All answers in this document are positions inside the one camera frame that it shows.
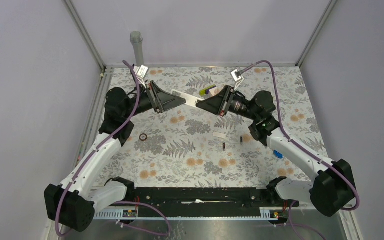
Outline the grey microphone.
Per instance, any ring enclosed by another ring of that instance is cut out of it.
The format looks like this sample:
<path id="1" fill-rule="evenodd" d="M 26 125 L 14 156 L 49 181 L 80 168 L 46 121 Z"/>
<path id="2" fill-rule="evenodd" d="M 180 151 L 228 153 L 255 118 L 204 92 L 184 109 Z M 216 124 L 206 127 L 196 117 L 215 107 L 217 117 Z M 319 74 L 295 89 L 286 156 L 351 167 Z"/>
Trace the grey microphone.
<path id="1" fill-rule="evenodd" d="M 144 53 L 143 53 L 143 36 L 139 31 L 132 31 L 130 33 L 130 43 L 132 44 L 136 66 L 144 64 Z"/>

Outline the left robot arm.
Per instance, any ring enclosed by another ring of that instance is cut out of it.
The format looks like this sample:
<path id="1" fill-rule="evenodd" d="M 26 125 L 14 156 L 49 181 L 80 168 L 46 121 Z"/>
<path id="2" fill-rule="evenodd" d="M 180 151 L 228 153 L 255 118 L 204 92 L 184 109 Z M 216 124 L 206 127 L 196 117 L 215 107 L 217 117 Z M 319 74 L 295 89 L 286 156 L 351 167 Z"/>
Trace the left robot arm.
<path id="1" fill-rule="evenodd" d="M 75 169 L 59 185 L 50 184 L 44 191 L 48 218 L 55 226 L 63 225 L 77 232 L 86 230 L 96 213 L 120 202 L 124 206 L 135 200 L 135 184 L 116 177 L 99 190 L 92 190 L 103 168 L 125 145 L 135 125 L 131 119 L 149 110 L 164 113 L 187 101 L 160 89 L 154 81 L 137 85 L 130 98 L 120 87 L 105 96 L 104 121 L 91 148 Z"/>

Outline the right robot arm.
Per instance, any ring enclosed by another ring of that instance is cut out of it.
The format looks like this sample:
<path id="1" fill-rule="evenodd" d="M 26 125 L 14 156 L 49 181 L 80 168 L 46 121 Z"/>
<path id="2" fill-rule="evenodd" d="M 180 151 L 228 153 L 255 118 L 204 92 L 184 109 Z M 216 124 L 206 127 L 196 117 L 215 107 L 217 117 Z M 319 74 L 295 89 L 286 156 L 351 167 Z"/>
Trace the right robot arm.
<path id="1" fill-rule="evenodd" d="M 309 182 L 278 177 L 267 189 L 267 201 L 273 206 L 285 200 L 312 204 L 321 214 L 331 217 L 340 210 L 353 211 L 360 205 L 351 165 L 340 159 L 322 157 L 293 137 L 283 128 L 281 119 L 275 119 L 275 101 L 269 91 L 257 92 L 251 100 L 231 86 L 225 86 L 217 95 L 198 101 L 196 107 L 216 116 L 233 113 L 252 120 L 249 132 L 265 147 L 280 153 L 303 173 Z"/>

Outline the blue plastic piece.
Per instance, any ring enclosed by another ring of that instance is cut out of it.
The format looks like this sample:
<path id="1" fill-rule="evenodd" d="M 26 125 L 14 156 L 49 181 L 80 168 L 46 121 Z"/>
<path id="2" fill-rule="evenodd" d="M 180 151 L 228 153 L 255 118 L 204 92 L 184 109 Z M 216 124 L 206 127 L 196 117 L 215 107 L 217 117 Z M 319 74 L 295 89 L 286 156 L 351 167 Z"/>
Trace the blue plastic piece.
<path id="1" fill-rule="evenodd" d="M 273 154 L 274 154 L 277 158 L 279 158 L 279 159 L 283 159 L 283 158 L 284 158 L 284 156 L 283 156 L 280 152 L 278 152 L 278 151 L 276 151 L 276 150 L 273 150 Z"/>

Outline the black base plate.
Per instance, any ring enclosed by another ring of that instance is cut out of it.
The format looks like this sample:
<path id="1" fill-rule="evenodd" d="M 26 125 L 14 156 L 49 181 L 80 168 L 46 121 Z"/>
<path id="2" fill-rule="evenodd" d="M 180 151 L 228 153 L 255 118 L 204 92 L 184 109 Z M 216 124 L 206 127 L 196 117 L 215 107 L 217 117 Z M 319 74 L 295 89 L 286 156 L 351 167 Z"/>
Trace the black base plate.
<path id="1" fill-rule="evenodd" d="M 139 203 L 136 207 L 153 206 L 155 209 L 173 209 L 191 206 L 214 208 L 281 208 L 284 211 L 292 200 L 283 200 L 273 190 L 256 187 L 136 187 L 128 190 L 125 201 Z"/>

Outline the white battery cover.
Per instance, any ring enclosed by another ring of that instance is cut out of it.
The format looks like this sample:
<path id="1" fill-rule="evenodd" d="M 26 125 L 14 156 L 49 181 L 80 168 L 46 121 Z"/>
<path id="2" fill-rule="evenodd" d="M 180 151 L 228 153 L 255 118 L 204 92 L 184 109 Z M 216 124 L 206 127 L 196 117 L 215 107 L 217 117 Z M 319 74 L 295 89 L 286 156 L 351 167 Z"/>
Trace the white battery cover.
<path id="1" fill-rule="evenodd" d="M 220 132 L 216 132 L 216 131 L 213 132 L 213 136 L 216 138 L 221 138 L 221 139 L 225 139 L 227 137 L 227 135 L 225 133 L 220 133 Z"/>

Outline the floral patterned mat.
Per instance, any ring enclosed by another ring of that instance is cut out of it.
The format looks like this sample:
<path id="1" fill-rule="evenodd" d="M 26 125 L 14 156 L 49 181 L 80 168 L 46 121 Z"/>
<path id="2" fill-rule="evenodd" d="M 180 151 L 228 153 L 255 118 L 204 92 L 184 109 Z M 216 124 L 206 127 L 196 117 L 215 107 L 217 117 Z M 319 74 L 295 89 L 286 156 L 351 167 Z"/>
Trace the floral patterned mat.
<path id="1" fill-rule="evenodd" d="M 251 99 L 259 91 L 278 90 L 282 123 L 320 155 L 325 144 L 298 67 L 265 64 L 244 74 L 239 91 Z M 229 113 L 215 116 L 182 105 L 164 113 L 149 110 L 132 118 L 134 129 L 122 149 L 97 177 L 94 187 L 111 178 L 130 180 L 138 187 L 265 187 L 277 177 L 307 181 L 308 176 L 287 158 L 254 140 L 251 121 Z M 226 134 L 226 138 L 213 136 Z"/>

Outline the white remote control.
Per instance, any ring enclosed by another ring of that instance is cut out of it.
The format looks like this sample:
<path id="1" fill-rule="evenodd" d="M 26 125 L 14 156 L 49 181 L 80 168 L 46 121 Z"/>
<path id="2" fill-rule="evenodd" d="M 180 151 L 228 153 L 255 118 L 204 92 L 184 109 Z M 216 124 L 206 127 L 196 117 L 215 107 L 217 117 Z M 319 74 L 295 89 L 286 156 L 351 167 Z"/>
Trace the white remote control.
<path id="1" fill-rule="evenodd" d="M 180 98 L 183 98 L 186 100 L 186 105 L 187 106 L 190 106 L 190 107 L 193 107 L 193 108 L 196 108 L 196 104 L 198 102 L 201 102 L 203 101 L 204 99 L 202 98 L 199 98 L 199 97 L 196 97 L 196 96 L 193 96 L 193 95 L 190 95 L 190 94 L 187 94 L 187 93 L 184 93 L 184 92 L 181 92 L 181 91 L 178 91 L 178 90 L 175 90 L 175 89 L 172 89 L 171 90 L 171 93 L 177 97 L 180 97 Z"/>

